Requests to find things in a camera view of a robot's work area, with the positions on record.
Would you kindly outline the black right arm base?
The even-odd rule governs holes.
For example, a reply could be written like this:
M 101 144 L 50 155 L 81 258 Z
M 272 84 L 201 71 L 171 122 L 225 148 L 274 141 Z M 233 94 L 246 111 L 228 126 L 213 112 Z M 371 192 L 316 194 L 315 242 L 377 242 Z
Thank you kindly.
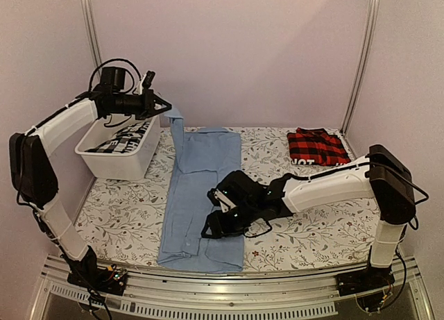
M 368 265 L 364 269 L 335 275 L 336 288 L 340 296 L 359 294 L 373 289 L 388 287 L 395 282 L 389 268 L 375 268 Z

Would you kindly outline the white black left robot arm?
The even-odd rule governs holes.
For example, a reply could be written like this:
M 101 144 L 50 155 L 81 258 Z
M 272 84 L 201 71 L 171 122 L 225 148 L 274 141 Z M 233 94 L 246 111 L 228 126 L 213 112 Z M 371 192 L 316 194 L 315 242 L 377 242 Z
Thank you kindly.
M 42 231 L 68 259 L 82 261 L 89 246 L 63 207 L 51 154 L 82 127 L 100 118 L 120 114 L 148 119 L 171 108 L 152 89 L 141 94 L 86 91 L 25 133 L 10 137 L 10 172 L 17 204 L 32 209 Z

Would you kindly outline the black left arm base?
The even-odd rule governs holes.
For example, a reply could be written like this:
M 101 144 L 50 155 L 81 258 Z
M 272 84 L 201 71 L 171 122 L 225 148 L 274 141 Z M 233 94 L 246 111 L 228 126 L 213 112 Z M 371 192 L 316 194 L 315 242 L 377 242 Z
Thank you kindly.
M 123 296 L 128 281 L 128 272 L 112 264 L 99 268 L 96 264 L 83 265 L 80 262 L 69 263 L 70 273 L 67 282 L 84 287 L 93 292 L 103 292 Z

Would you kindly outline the light blue long sleeve shirt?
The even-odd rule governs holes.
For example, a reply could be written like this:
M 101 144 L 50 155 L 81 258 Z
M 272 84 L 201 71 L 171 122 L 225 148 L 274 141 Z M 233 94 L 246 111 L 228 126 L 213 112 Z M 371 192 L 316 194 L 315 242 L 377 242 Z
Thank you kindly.
M 207 192 L 241 168 L 241 137 L 225 128 L 187 132 L 178 109 L 164 115 L 170 121 L 176 157 L 157 263 L 178 271 L 240 272 L 244 239 L 205 239 L 201 231 L 215 211 Z

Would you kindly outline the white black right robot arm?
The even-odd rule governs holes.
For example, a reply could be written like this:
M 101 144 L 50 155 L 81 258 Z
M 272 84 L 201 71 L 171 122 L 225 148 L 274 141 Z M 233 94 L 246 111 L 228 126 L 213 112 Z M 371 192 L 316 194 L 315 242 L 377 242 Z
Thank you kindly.
M 270 221 L 307 209 L 358 198 L 373 198 L 379 207 L 375 241 L 368 267 L 359 274 L 364 289 L 374 289 L 386 276 L 404 227 L 416 215 L 410 171 L 384 146 L 367 155 L 310 176 L 287 173 L 268 185 L 241 170 L 230 172 L 207 193 L 218 209 L 207 215 L 201 236 L 237 237 L 258 219 Z

